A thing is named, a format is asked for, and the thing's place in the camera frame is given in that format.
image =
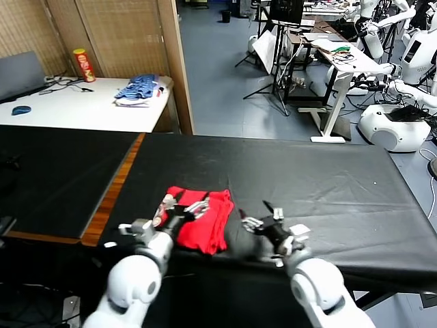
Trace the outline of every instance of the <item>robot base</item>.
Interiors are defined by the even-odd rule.
[[[358,129],[372,144],[391,152],[416,152],[426,140],[431,128],[421,120],[393,122],[385,115],[397,105],[371,105],[361,114]]]

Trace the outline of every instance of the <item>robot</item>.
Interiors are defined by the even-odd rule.
[[[371,105],[364,110],[358,122],[361,134],[371,143],[384,147],[391,152],[415,152],[426,140],[431,128],[423,118],[437,113],[437,74],[434,74],[431,91],[418,87],[427,79],[428,72],[436,65],[437,58],[437,15],[429,22],[429,29],[408,33],[410,41],[401,59],[401,79],[385,83],[386,87],[374,88],[394,97],[406,96],[407,107],[399,105]],[[391,74],[390,67],[381,66],[382,74]],[[364,81],[355,81],[360,88]],[[426,113],[417,106],[425,107]]]
[[[359,18],[355,22],[355,30],[360,38],[360,41],[363,43],[364,53],[372,59],[380,59],[384,55],[384,49],[382,48],[379,31],[401,21],[405,21],[405,26],[408,26],[410,19],[416,14],[414,5],[410,7],[406,0],[395,0],[394,4],[401,12],[376,22],[372,20],[372,16],[379,3],[380,0],[360,0],[361,9]],[[391,63],[381,64],[380,67],[381,74],[400,75],[401,72],[399,66]],[[328,84],[330,81],[333,70],[334,67],[331,66],[325,76],[326,84]],[[353,88],[354,82],[351,82],[350,86],[351,88],[348,92],[348,95],[364,96],[367,94],[367,90]],[[334,84],[334,90],[338,90],[336,83]]]
[[[180,206],[166,195],[153,220],[138,219],[122,224],[119,231],[134,236],[135,255],[120,260],[109,273],[107,291],[84,328],[140,328],[147,310],[160,290],[171,250],[185,223],[200,218],[208,210],[209,199],[191,206]],[[264,202],[272,213],[262,219],[248,217],[240,210],[244,228],[268,238],[291,279],[292,292],[304,307],[315,328],[374,328],[371,319],[359,309],[344,286],[340,270],[314,258],[305,246],[309,229],[300,224],[289,231],[281,227],[282,208]]]
[[[271,215],[256,219],[240,210],[244,228],[265,236],[290,278],[292,292],[303,306],[314,328],[374,328],[364,311],[358,308],[344,286],[343,275],[330,262],[315,258],[305,245],[309,229],[303,224],[282,228],[283,209],[264,204]]]
[[[379,59],[384,54],[378,35],[379,30],[401,21],[409,21],[416,14],[414,6],[410,7],[406,0],[394,0],[393,3],[401,12],[379,22],[374,22],[372,21],[373,11],[378,6],[379,1],[360,0],[360,18],[355,22],[355,29],[363,43],[364,53],[372,59]]]
[[[135,255],[120,260],[109,273],[107,291],[83,328],[141,328],[167,270],[171,250],[185,223],[208,210],[209,199],[181,206],[166,195],[153,220],[121,224],[119,231],[135,238]],[[167,220],[159,228],[154,226]]]

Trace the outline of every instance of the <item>monitor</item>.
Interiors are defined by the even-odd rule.
[[[44,70],[33,51],[0,58],[0,103],[44,88]]]
[[[304,0],[272,0],[270,19],[300,25]]]

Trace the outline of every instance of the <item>floor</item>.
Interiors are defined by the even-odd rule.
[[[290,108],[290,116],[277,111],[274,98],[256,95],[248,100],[242,98],[267,85],[271,78],[265,71],[250,64],[239,62],[247,50],[249,36],[256,34],[257,23],[247,19],[231,18],[230,24],[220,23],[223,4],[212,4],[209,10],[181,7],[180,22],[182,44],[188,84],[193,106],[195,132],[198,135],[283,139],[309,141],[318,135],[318,130],[309,115],[298,114]],[[393,61],[404,52],[397,42]],[[314,89],[323,87],[326,66],[314,66],[307,70],[306,82],[318,81]],[[354,98],[361,103],[362,98]],[[346,110],[353,107],[346,102]],[[351,122],[358,122],[360,112],[347,114]],[[366,141],[352,125],[352,143]],[[437,153],[432,142],[424,148]],[[414,196],[428,213],[432,204],[427,161],[418,153],[392,154],[392,159],[409,185]],[[430,218],[437,229],[437,215]],[[377,327],[428,328],[435,327],[437,307],[423,309],[419,295],[398,294],[368,311]]]

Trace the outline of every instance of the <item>white table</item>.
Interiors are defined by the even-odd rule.
[[[13,102],[5,102],[0,104],[0,124],[149,133],[153,131],[168,104],[173,131],[179,132],[173,99],[173,80],[160,77],[159,84],[165,90],[159,97],[153,97],[150,107],[118,107],[114,103],[114,95],[126,87],[128,82],[129,79],[97,78],[92,83],[77,83],[77,86],[94,92],[82,92],[79,88],[70,86],[51,94],[37,93]],[[20,105],[30,106],[31,111],[12,116],[13,108]]]
[[[315,125],[319,129],[322,136],[311,137],[312,142],[324,142],[324,143],[344,143],[345,139],[343,137],[332,137],[330,134],[333,131],[335,121],[339,117],[341,106],[346,99],[346,94],[349,91],[350,82],[355,73],[379,73],[379,65],[356,48],[353,44],[349,42],[336,42],[338,47],[349,46],[350,53],[354,56],[355,60],[350,63],[341,63],[333,59],[333,55],[330,53],[325,53],[320,51],[321,54],[337,69],[337,82],[338,83],[338,94],[335,100],[332,111],[330,111],[328,121],[325,124],[324,129],[320,128],[320,116],[319,113],[326,113],[324,108],[299,108],[299,113],[310,113],[313,118]]]
[[[306,5],[303,9],[302,16],[323,16],[323,20],[328,21],[335,21],[337,19],[342,18],[345,14],[348,13],[347,8],[312,8],[310,5]],[[270,6],[266,6],[267,13],[270,13]],[[264,12],[262,12],[261,15],[262,22],[266,22],[267,16]]]

